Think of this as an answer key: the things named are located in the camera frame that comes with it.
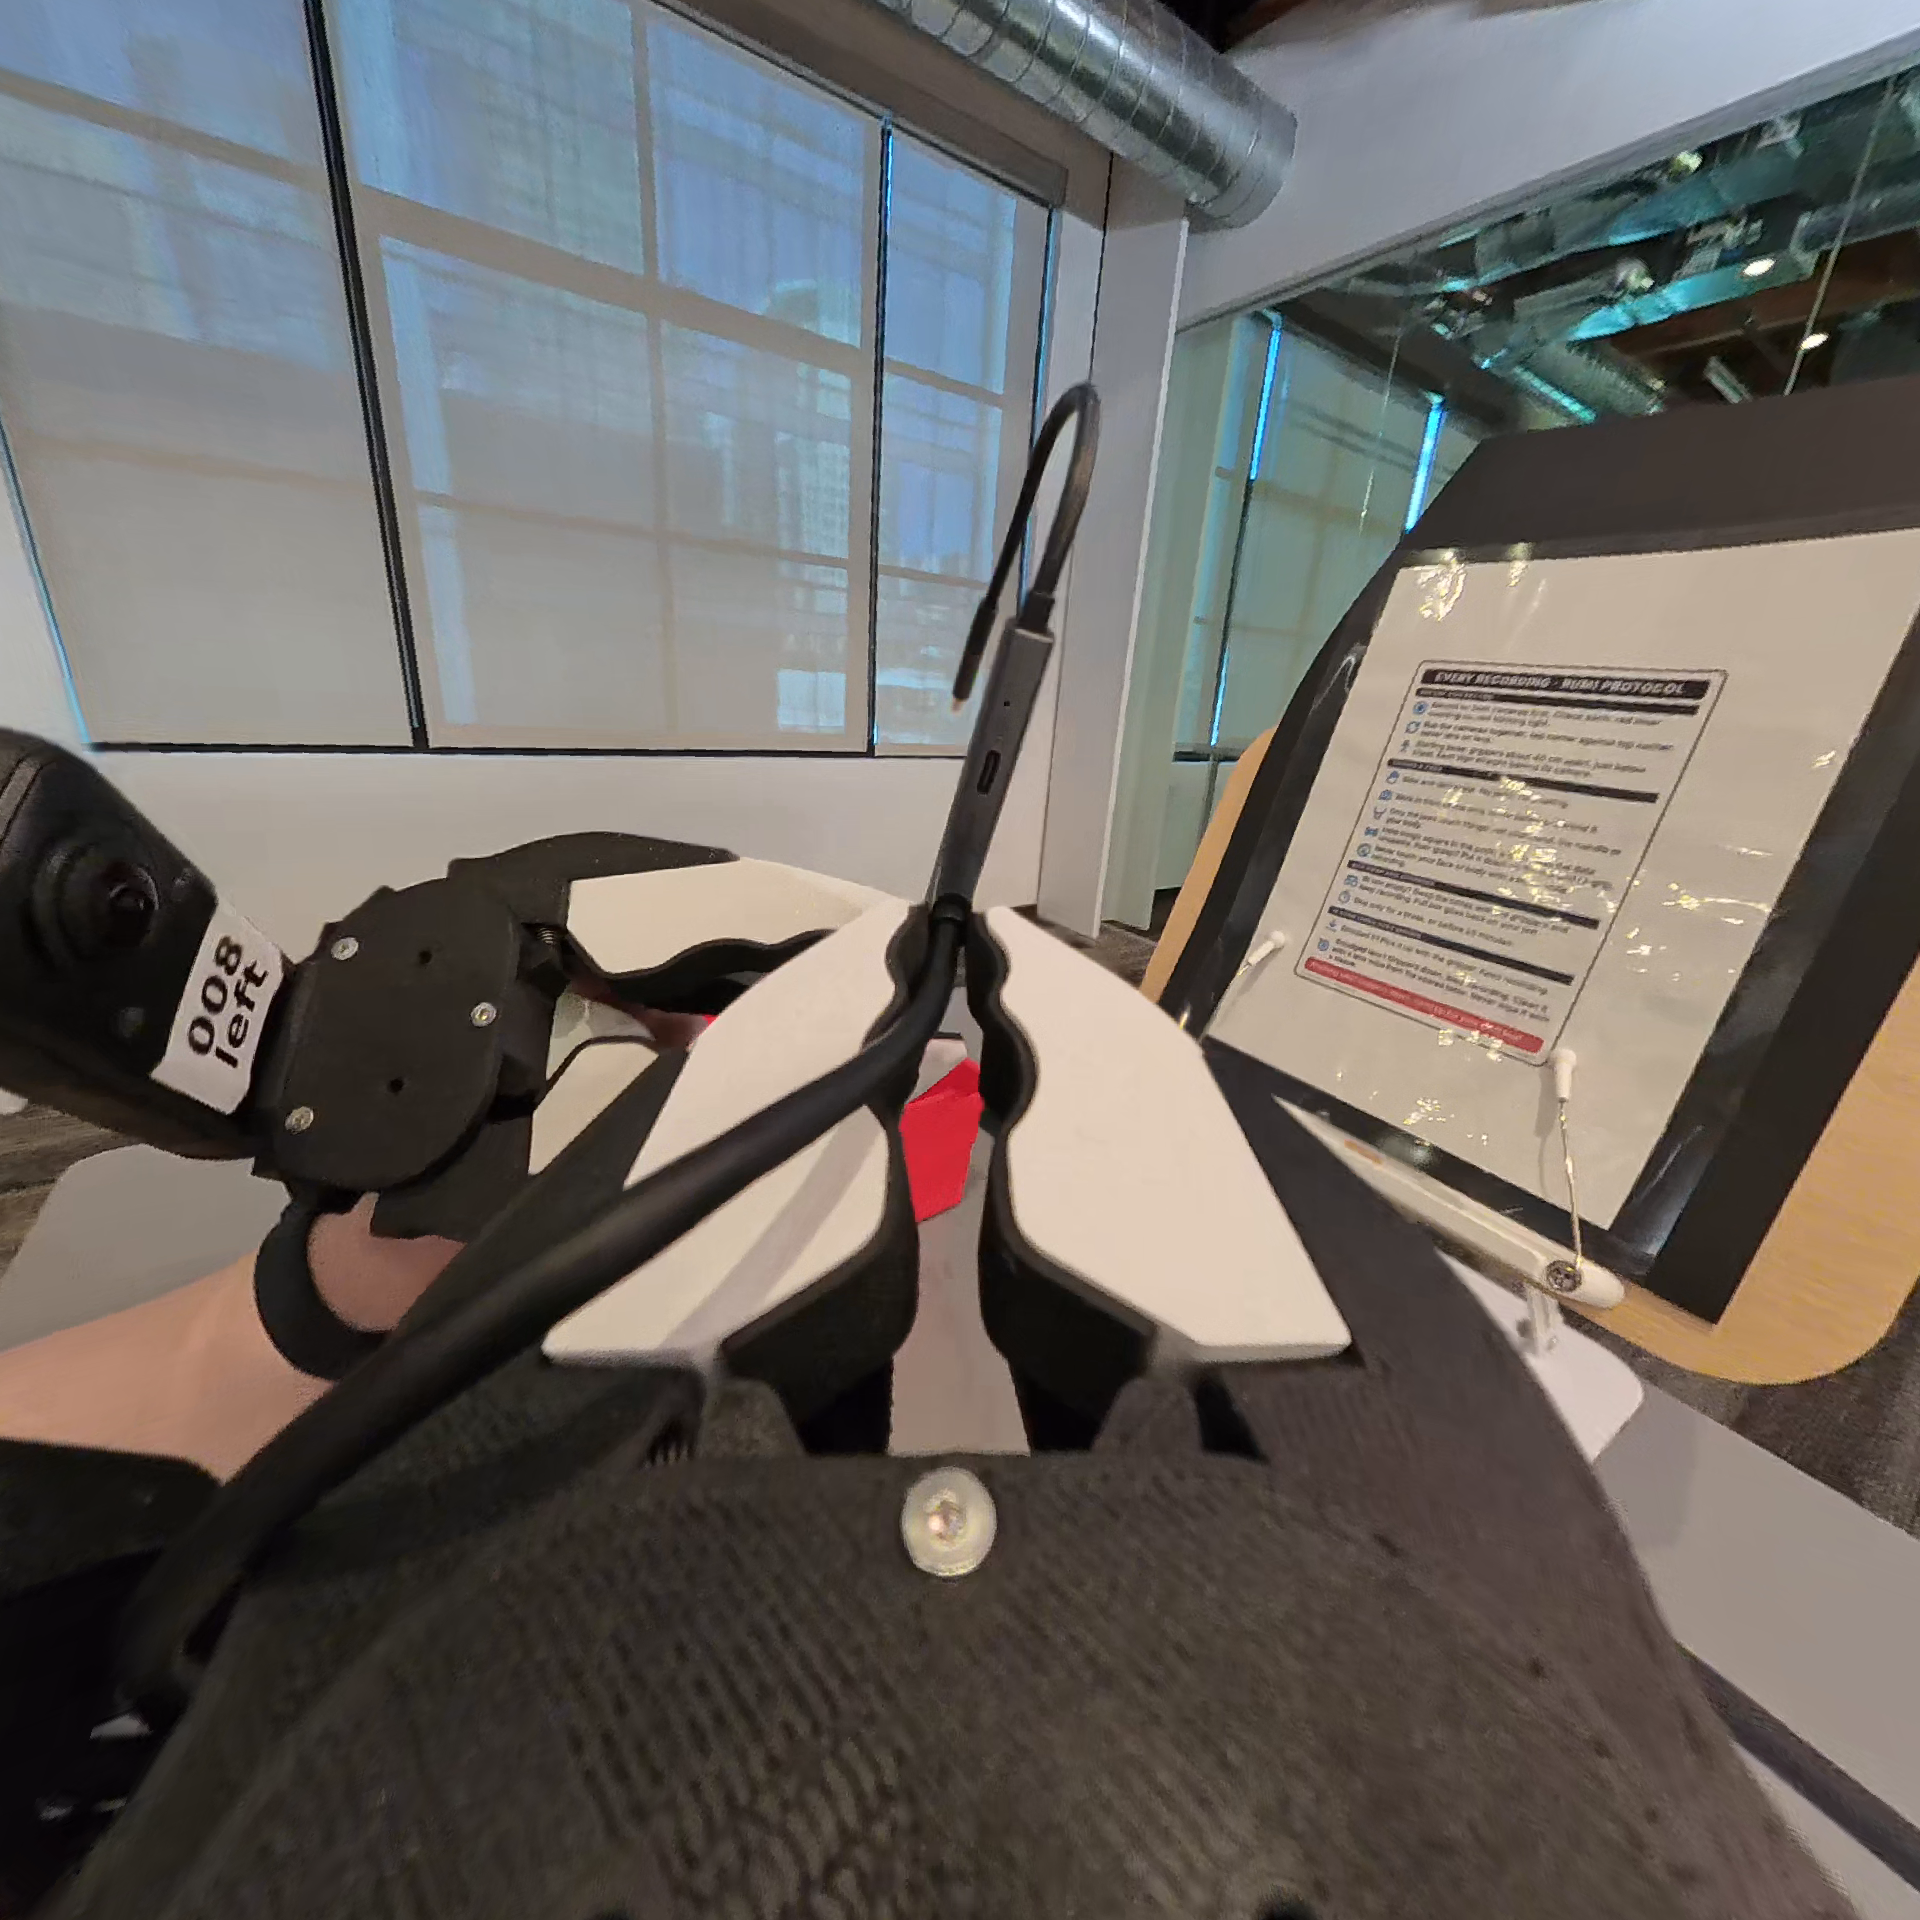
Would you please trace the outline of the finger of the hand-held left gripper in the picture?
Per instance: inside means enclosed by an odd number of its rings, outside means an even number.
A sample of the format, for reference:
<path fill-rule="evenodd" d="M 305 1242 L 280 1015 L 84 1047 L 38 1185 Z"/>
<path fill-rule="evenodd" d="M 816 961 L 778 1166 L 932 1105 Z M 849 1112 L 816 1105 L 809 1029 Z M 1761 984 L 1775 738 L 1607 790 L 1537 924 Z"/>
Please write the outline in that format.
<path fill-rule="evenodd" d="M 537 1176 L 659 1054 L 692 1041 L 692 1015 L 561 1001 L 547 1081 L 534 1118 L 528 1173 Z"/>
<path fill-rule="evenodd" d="M 512 910 L 535 975 L 623 1009 L 715 1009 L 873 910 L 873 887 L 636 832 L 512 847 Z"/>

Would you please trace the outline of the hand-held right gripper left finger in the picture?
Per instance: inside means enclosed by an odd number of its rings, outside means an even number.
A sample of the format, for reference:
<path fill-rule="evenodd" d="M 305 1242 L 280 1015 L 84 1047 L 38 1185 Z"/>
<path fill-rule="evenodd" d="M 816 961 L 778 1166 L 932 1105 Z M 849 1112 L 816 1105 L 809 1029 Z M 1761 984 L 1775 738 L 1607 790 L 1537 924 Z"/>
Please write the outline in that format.
<path fill-rule="evenodd" d="M 619 1194 L 634 1249 L 543 1358 L 778 1391 L 795 1426 L 886 1426 L 922 1294 L 900 1114 L 954 991 L 964 904 L 883 903 L 692 1047 Z"/>

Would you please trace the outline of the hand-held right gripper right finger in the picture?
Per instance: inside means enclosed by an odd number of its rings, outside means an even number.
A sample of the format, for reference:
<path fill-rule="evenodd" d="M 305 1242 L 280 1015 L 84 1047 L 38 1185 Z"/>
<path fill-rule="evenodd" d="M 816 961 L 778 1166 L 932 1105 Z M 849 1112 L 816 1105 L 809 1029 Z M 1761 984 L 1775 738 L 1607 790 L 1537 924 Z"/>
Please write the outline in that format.
<path fill-rule="evenodd" d="M 1350 1358 L 1199 1039 L 1003 904 L 971 921 L 968 1002 L 992 1136 L 976 1295 L 1035 1454 L 1088 1449 L 1143 1377 Z"/>

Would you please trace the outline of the red storage bin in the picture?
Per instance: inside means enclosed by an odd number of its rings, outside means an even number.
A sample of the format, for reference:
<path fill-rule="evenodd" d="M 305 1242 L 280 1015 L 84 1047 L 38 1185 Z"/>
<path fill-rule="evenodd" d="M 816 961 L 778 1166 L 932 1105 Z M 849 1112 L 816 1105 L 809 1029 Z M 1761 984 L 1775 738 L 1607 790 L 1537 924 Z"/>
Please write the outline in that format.
<path fill-rule="evenodd" d="M 895 1018 L 886 1008 L 891 993 L 886 975 L 831 988 L 814 1006 L 804 1006 L 802 990 L 802 977 L 761 981 L 707 1026 L 687 1061 L 660 1058 L 638 1081 L 640 1092 L 666 1089 L 680 1103 L 660 1105 L 649 1133 L 628 1146 L 632 1181 L 721 1138 L 763 1102 L 846 1065 Z M 954 1031 L 952 1009 L 938 1012 L 932 1029 L 907 1063 L 914 1086 L 903 1108 L 890 1094 L 881 1100 L 881 1138 L 866 1128 L 873 1114 L 852 1111 L 850 1126 L 833 1121 L 801 1149 L 780 1146 L 778 1166 L 724 1201 L 718 1220 L 732 1233 L 772 1218 L 790 1233 L 823 1233 L 831 1220 L 841 1239 L 855 1239 L 888 1207 L 895 1145 L 903 1149 L 912 1218 L 956 1207 L 980 1125 L 979 1068 L 969 1063 L 964 1036 Z"/>

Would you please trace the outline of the grey usb hub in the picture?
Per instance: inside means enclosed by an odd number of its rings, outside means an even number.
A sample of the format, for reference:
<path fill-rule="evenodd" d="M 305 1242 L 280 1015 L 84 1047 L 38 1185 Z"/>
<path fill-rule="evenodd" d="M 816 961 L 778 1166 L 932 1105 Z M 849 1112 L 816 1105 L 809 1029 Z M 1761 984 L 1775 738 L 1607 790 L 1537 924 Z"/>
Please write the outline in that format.
<path fill-rule="evenodd" d="M 1031 567 L 1026 584 L 1010 592 L 1040 504 L 1050 457 L 1063 437 L 1073 441 L 1071 462 L 1040 557 Z M 1015 776 L 1050 671 L 1056 645 L 1052 617 L 1088 508 L 1098 439 L 1098 386 L 1079 382 L 1056 400 L 1040 424 L 1026 457 L 1012 518 L 968 629 L 952 700 L 958 709 L 976 703 L 976 718 L 928 882 L 928 910 L 938 921 L 956 921 L 976 901 L 1007 790 Z"/>

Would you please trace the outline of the person's left hand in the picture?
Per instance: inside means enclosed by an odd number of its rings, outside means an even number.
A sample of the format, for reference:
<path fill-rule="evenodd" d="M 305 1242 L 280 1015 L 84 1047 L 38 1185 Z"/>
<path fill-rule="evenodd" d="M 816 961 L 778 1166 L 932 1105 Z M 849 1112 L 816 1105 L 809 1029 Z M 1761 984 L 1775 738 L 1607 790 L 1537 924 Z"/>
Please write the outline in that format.
<path fill-rule="evenodd" d="M 462 1252 L 379 1237 L 372 1198 L 296 1214 L 256 1254 L 2 1358 L 9 1442 L 168 1455 L 234 1476 L 371 1354 Z"/>

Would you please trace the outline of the white tablet stand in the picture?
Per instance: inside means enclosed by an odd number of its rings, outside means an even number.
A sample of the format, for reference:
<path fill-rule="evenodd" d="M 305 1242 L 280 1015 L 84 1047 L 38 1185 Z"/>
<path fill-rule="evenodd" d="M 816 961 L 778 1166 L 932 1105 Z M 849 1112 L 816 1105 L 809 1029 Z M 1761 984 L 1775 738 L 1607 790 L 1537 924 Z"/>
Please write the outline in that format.
<path fill-rule="evenodd" d="M 1576 1311 L 1619 1309 L 1635 1269 L 1633 1252 L 1606 1239 L 1584 1210 L 1576 1125 L 1587 1092 L 1583 1058 L 1571 1045 L 1558 1045 L 1546 1054 L 1540 1073 L 1548 1142 L 1560 1154 L 1566 1214 L 1552 1229 L 1530 1224 L 1516 1207 L 1476 1198 L 1441 1175 L 1426 1141 L 1372 1142 L 1300 1100 L 1290 1111 L 1394 1210 L 1430 1233 L 1548 1394 L 1576 1449 L 1596 1463 L 1640 1412 L 1643 1390 L 1624 1359 L 1576 1333 L 1569 1319 Z"/>

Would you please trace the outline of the large window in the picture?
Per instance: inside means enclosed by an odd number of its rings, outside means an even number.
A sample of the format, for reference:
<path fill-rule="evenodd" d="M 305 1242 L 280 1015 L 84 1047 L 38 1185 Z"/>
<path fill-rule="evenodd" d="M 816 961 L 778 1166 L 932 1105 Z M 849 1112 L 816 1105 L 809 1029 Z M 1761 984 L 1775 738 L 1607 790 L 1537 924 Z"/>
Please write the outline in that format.
<path fill-rule="evenodd" d="M 6 5 L 99 746 L 954 752 L 1054 214 L 657 5 Z"/>

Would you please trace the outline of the laminated instruction sheet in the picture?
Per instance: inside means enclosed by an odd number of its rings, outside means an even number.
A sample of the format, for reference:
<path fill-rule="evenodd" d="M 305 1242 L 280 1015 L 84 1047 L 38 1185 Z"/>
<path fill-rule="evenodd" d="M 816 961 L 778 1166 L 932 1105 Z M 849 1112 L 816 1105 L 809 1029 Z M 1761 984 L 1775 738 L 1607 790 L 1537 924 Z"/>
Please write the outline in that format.
<path fill-rule="evenodd" d="M 1659 1241 L 1834 918 L 1913 621 L 1916 530 L 1410 561 L 1212 1036 Z"/>

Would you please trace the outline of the wood-edged black board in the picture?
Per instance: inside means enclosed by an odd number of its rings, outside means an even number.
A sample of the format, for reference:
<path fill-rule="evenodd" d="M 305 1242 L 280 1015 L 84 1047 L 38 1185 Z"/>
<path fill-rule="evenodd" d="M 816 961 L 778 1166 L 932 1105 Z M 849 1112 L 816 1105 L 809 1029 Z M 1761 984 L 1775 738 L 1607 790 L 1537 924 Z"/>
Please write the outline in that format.
<path fill-rule="evenodd" d="M 1641 421 L 1482 442 L 1351 600 L 1276 726 L 1260 733 L 1208 829 L 1147 975 L 1161 1008 L 1212 1036 L 1243 977 L 1263 901 L 1344 706 L 1394 575 L 1458 551 L 1588 557 L 1916 530 L 1916 378 L 1690 407 Z M 1737 1384 L 1800 1384 L 1867 1354 L 1916 1289 L 1916 621 L 1878 709 L 1880 778 L 1835 809 L 1856 856 L 1834 854 L 1827 935 L 1659 1241 L 1625 1241 L 1635 1281 L 1614 1311 L 1583 1311 L 1622 1342 Z M 1563 1205 L 1436 1160 L 1467 1193 L 1537 1226 Z"/>

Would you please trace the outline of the silver ventilation duct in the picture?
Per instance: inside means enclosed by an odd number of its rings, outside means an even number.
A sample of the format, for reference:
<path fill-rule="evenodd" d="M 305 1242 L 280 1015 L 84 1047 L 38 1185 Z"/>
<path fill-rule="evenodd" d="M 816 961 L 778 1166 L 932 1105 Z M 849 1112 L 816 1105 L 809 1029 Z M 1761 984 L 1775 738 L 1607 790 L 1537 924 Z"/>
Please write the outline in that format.
<path fill-rule="evenodd" d="M 1154 1 L 886 1 L 910 30 L 1234 229 L 1283 192 L 1298 121 Z"/>

